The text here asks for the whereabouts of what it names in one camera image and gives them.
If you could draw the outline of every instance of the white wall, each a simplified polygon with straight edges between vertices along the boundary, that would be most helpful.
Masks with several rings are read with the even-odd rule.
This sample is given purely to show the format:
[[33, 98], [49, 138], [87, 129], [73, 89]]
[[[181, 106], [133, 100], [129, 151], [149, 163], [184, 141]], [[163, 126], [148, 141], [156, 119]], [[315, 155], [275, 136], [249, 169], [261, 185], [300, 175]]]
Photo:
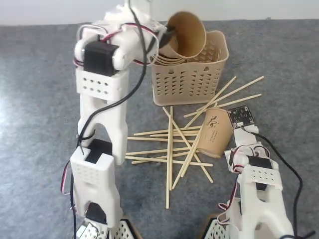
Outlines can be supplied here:
[[[101, 19], [124, 0], [0, 0], [0, 25], [68, 24]], [[165, 21], [179, 10], [202, 20], [319, 18], [318, 0], [153, 0]]]

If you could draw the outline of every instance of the brown paper cup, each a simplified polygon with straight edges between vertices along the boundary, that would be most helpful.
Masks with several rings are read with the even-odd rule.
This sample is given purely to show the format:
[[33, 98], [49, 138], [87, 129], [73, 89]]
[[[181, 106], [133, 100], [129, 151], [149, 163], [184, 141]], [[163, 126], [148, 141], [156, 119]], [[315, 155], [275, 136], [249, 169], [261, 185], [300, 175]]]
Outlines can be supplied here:
[[227, 111], [218, 108], [209, 109], [206, 111], [197, 150], [207, 156], [220, 158], [233, 133]]
[[[205, 27], [196, 15], [187, 11], [177, 12], [168, 20], [167, 25], [175, 28], [178, 45], [175, 52], [179, 57], [195, 57], [205, 47]], [[171, 50], [176, 47], [173, 44], [174, 41], [172, 40], [168, 44], [171, 46]]]

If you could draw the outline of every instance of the white bracket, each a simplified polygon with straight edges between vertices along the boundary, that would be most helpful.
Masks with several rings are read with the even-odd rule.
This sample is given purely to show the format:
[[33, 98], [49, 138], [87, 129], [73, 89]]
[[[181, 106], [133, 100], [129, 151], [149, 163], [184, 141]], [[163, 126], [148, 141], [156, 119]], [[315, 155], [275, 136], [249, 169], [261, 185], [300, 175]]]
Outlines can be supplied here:
[[127, 71], [120, 71], [112, 77], [76, 69], [77, 93], [106, 101], [118, 101], [127, 93]]
[[282, 191], [283, 185], [278, 170], [256, 167], [247, 165], [244, 168], [242, 181], [245, 183], [263, 183], [270, 186], [275, 186], [276, 189]]
[[98, 204], [106, 214], [108, 227], [118, 225], [123, 216], [120, 195], [115, 185], [114, 158], [102, 153], [96, 163], [86, 161], [91, 150], [77, 147], [70, 158], [74, 176], [77, 214], [85, 217], [90, 203]]
[[[254, 124], [244, 127], [247, 131], [258, 133], [258, 127]], [[244, 131], [242, 128], [237, 128], [234, 130], [234, 137], [236, 146], [241, 146], [244, 144], [254, 144], [257, 143], [255, 135]]]

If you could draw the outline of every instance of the white wire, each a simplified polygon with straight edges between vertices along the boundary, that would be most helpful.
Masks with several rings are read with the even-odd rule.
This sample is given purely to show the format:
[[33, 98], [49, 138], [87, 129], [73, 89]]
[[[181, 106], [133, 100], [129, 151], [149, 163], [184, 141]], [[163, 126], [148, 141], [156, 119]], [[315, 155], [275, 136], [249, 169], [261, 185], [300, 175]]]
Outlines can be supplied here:
[[65, 168], [65, 170], [63, 171], [63, 176], [62, 176], [62, 190], [61, 190], [61, 192], [62, 192], [62, 194], [63, 195], [70, 195], [70, 193], [65, 193], [64, 192], [64, 189], [65, 189], [65, 181], [66, 181], [66, 177], [67, 177], [67, 175], [68, 175], [68, 167], [70, 166], [70, 161], [68, 161], [67, 162], [67, 164], [66, 164], [66, 168]]
[[[219, 226], [222, 226], [222, 227], [224, 228], [224, 230], [225, 230], [225, 235], [224, 235], [225, 238], [226, 238], [226, 239], [230, 239], [229, 231], [227, 231], [227, 228], [225, 228], [224, 225], [220, 225], [220, 224], [218, 223], [217, 219], [216, 219], [215, 221], [217, 222], [217, 224], [215, 224], [214, 221], [213, 221], [214, 226], [213, 226], [212, 231], [211, 231], [211, 233], [212, 233], [212, 235], [213, 235], [213, 238], [216, 238], [216, 237], [215, 237], [215, 232], [216, 232], [217, 228], [218, 228]], [[229, 224], [227, 224], [227, 225], [225, 225], [225, 226], [233, 226], [233, 227], [237, 230], [237, 232], [239, 233], [238, 227], [235, 226], [234, 224], [229, 223]]]
[[270, 151], [269, 151], [268, 148], [266, 148], [266, 147], [264, 147], [264, 146], [262, 146], [262, 145], [257, 145], [257, 146], [255, 146], [255, 148], [262, 148], [262, 149], [264, 149], [265, 151], [268, 152], [268, 157], [270, 158]]
[[225, 220], [223, 220], [223, 221], [220, 221], [219, 217], [222, 216], [222, 215], [225, 215], [225, 214], [227, 213], [227, 211], [229, 210], [229, 208], [230, 208], [230, 207], [232, 206], [232, 204], [234, 203], [237, 188], [238, 188], [238, 182], [237, 182], [237, 180], [236, 180], [236, 185], [235, 185], [235, 188], [234, 188], [234, 190], [233, 190], [232, 198], [229, 200], [229, 204], [228, 204], [228, 205], [226, 204], [226, 205], [227, 205], [227, 210], [226, 210], [225, 212], [219, 214], [218, 217], [216, 218], [217, 223], [220, 224], [220, 225], [222, 225], [222, 226], [224, 226], [224, 225], [229, 225], [229, 224], [230, 224], [230, 223], [226, 223], [226, 222], [225, 222], [227, 219], [225, 219]]
[[250, 148], [251, 150], [250, 150], [250, 152], [253, 152], [253, 155], [252, 156], [254, 156], [254, 153], [256, 152], [253, 148], [251, 148], [249, 145], [241, 145], [241, 146], [238, 146], [238, 147], [236, 147], [235, 149], [233, 149], [233, 151], [235, 151], [236, 149], [238, 149], [237, 151], [236, 151], [236, 153], [238, 153], [238, 152], [240, 152], [240, 150], [241, 149], [244, 149], [244, 148]]
[[157, 37], [154, 33], [152, 33], [152, 32], [149, 32], [149, 33], [150, 33], [151, 35], [153, 35], [153, 37], [155, 38], [156, 43], [157, 43], [156, 54], [155, 54], [155, 56], [154, 56], [153, 61], [150, 63], [150, 65], [153, 65], [153, 64], [156, 62], [157, 57], [159, 56], [160, 41], [159, 41], [158, 37]]
[[218, 207], [219, 207], [219, 209], [226, 211], [228, 206], [224, 203], [218, 203]]
[[79, 29], [76, 32], [76, 38], [77, 38], [78, 41], [82, 39], [82, 30], [83, 30], [83, 28], [86, 28], [86, 27], [90, 27], [92, 29], [101, 29], [101, 30], [103, 30], [105, 32], [105, 34], [103, 35], [104, 37], [109, 34], [108, 30], [106, 28], [102, 27], [102, 26], [94, 25], [94, 24], [84, 24], [84, 25], [80, 26]]

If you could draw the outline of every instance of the black wire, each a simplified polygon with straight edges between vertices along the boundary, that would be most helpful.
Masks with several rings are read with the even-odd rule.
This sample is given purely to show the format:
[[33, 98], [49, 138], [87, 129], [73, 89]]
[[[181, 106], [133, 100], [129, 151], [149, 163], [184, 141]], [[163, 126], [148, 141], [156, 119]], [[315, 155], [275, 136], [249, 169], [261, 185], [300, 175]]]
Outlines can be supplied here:
[[[105, 106], [103, 108], [100, 108], [98, 110], [96, 110], [95, 112], [93, 112], [88, 119], [86, 120], [81, 133], [78, 135], [78, 142], [77, 142], [77, 147], [81, 146], [81, 141], [83, 139], [87, 139], [83, 138], [83, 135], [85, 133], [86, 128], [88, 127], [88, 125], [90, 124], [90, 122], [92, 121], [92, 119], [98, 115], [99, 113], [109, 110], [113, 107], [119, 106], [120, 104], [122, 104], [123, 102], [125, 102], [126, 100], [128, 100], [137, 90], [138, 88], [141, 86], [141, 83], [143, 82], [144, 76], [146, 74], [146, 67], [147, 67], [147, 52], [146, 52], [146, 44], [145, 44], [145, 39], [144, 39], [144, 35], [143, 35], [143, 31], [142, 31], [142, 27], [140, 24], [140, 21], [138, 20], [135, 12], [132, 10], [131, 6], [129, 5], [129, 8], [131, 10], [131, 13], [134, 17], [134, 21], [138, 27], [139, 30], [139, 34], [140, 34], [140, 41], [141, 41], [141, 45], [142, 45], [142, 51], [143, 51], [143, 68], [142, 68], [142, 73], [140, 76], [139, 81], [137, 82], [137, 84], [135, 85], [135, 87], [122, 99], [120, 99], [119, 101]], [[73, 196], [73, 188], [74, 188], [74, 178], [73, 178], [73, 174], [71, 173], [71, 183], [70, 183], [70, 202], [71, 202], [71, 208], [72, 208], [72, 212], [73, 212], [73, 230], [74, 230], [74, 239], [76, 239], [76, 213], [75, 213], [75, 208], [74, 208], [74, 196]]]
[[266, 153], [267, 157], [270, 157], [270, 155], [269, 155], [269, 152], [268, 152], [267, 148], [265, 148], [264, 146], [257, 145], [257, 146], [255, 146], [255, 147], [254, 147], [254, 150], [255, 150], [255, 148], [263, 148], [263, 149], [265, 150], [265, 153]]
[[83, 137], [82, 140], [88, 140], [88, 139], [92, 138], [94, 135], [95, 135], [95, 130], [93, 131], [93, 133], [90, 136]]
[[71, 173], [71, 182], [70, 182], [70, 203], [73, 213], [73, 237], [76, 239], [76, 215], [75, 215], [75, 208], [74, 208], [74, 196], [73, 196], [73, 189], [74, 189], [74, 177], [73, 173]]
[[[299, 188], [298, 188], [298, 191], [296, 193], [296, 196], [295, 196], [295, 199], [294, 199], [294, 207], [293, 207], [293, 229], [294, 229], [294, 237], [293, 238], [300, 238], [298, 237], [298, 223], [297, 223], [297, 205], [298, 205], [298, 200], [299, 200], [299, 197], [300, 197], [300, 194], [301, 194], [301, 191], [303, 189], [303, 186], [304, 186], [304, 182], [303, 182], [303, 179], [301, 178], [301, 176], [298, 174], [298, 172], [282, 157], [282, 155], [278, 152], [278, 150], [276, 149], [276, 147], [270, 142], [269, 139], [267, 139], [266, 137], [264, 137], [263, 135], [261, 134], [258, 134], [258, 133], [254, 133], [254, 132], [250, 132], [250, 131], [247, 131], [244, 127], [241, 127], [244, 131], [248, 132], [248, 133], [251, 133], [259, 138], [262, 138], [264, 141], [266, 141], [269, 146], [272, 148], [272, 150], [276, 153], [276, 155], [280, 158], [280, 160], [294, 173], [294, 175], [298, 178], [299, 180]], [[310, 236], [308, 237], [311, 237], [313, 236], [314, 234], [312, 233], [315, 233], [314, 231], [309, 233]], [[292, 236], [290, 235], [285, 235], [284, 236], [285, 238], [290, 238]]]

